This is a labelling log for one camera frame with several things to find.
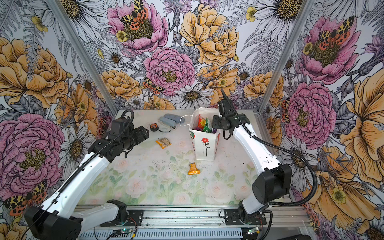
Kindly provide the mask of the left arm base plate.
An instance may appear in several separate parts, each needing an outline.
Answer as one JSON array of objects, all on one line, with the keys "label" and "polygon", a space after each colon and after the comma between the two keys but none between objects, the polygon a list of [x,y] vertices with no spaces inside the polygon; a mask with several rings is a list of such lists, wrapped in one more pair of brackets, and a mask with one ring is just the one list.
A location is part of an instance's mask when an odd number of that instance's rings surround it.
[{"label": "left arm base plate", "polygon": [[143,221],[143,210],[127,210],[124,218],[105,222],[100,227],[140,227]]}]

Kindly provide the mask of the white paper bag red flower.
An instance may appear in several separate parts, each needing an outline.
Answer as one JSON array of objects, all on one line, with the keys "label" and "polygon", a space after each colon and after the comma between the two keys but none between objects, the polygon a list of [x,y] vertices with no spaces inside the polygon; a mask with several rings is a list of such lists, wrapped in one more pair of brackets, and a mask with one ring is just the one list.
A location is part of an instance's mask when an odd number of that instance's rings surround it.
[{"label": "white paper bag red flower", "polygon": [[211,108],[198,108],[192,115],[182,116],[180,125],[181,127],[188,126],[196,159],[199,161],[213,161],[215,159],[219,140],[223,131],[217,130],[215,134],[205,133],[203,130],[199,131],[197,128],[199,115],[202,115],[205,119],[209,118],[212,122],[213,129],[213,116],[219,115],[219,110]]}]

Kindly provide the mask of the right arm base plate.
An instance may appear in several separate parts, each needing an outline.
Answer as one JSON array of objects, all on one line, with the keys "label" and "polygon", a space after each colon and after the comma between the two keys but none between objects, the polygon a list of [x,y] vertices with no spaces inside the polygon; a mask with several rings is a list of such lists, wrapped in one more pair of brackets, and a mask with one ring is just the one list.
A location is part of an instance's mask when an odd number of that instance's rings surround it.
[{"label": "right arm base plate", "polygon": [[240,226],[240,225],[266,225],[267,220],[264,214],[256,212],[248,214],[242,208],[237,209],[224,209],[224,214],[220,214],[223,217],[227,226]]}]

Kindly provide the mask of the red yellow snack packet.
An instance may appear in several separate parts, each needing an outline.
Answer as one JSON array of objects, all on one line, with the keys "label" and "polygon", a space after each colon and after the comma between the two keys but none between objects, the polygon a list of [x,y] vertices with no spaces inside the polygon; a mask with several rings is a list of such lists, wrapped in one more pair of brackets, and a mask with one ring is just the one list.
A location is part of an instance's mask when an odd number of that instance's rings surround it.
[{"label": "red yellow snack packet", "polygon": [[202,131],[204,129],[206,125],[206,119],[202,117],[202,115],[199,115],[199,118],[198,118],[198,130],[199,131]]}]

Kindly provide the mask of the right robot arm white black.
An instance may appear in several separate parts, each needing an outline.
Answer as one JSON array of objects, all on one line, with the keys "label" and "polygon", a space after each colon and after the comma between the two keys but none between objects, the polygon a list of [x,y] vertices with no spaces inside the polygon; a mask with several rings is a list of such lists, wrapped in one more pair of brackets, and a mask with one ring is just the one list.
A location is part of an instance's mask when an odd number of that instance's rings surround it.
[{"label": "right robot arm white black", "polygon": [[273,201],[289,193],[292,169],[280,163],[266,148],[269,143],[257,137],[247,116],[238,114],[224,91],[222,95],[223,99],[218,102],[219,114],[213,118],[213,128],[228,132],[241,144],[258,175],[252,184],[252,193],[239,203],[240,220],[247,224],[261,215]]}]

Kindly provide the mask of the green yellow candy bag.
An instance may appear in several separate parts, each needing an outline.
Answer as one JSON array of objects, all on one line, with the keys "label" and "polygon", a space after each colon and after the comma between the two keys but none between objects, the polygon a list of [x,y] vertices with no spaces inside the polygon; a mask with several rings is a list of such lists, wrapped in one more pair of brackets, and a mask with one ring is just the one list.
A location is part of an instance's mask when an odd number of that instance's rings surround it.
[{"label": "green yellow candy bag", "polygon": [[212,122],[209,118],[206,118],[205,125],[203,127],[203,132],[212,133]]}]

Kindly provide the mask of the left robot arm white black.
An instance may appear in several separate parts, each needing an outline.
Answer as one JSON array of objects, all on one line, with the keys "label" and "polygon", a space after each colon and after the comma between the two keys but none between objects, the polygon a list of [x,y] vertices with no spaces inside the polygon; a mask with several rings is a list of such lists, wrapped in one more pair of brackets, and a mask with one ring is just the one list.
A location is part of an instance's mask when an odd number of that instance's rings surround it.
[{"label": "left robot arm white black", "polygon": [[107,136],[91,145],[63,185],[40,207],[26,210],[24,218],[33,236],[39,240],[75,240],[104,223],[124,224],[128,220],[127,205],[117,200],[77,214],[74,211],[97,176],[120,154],[127,155],[148,139],[149,134],[143,126],[135,128],[133,118],[113,120]]}]

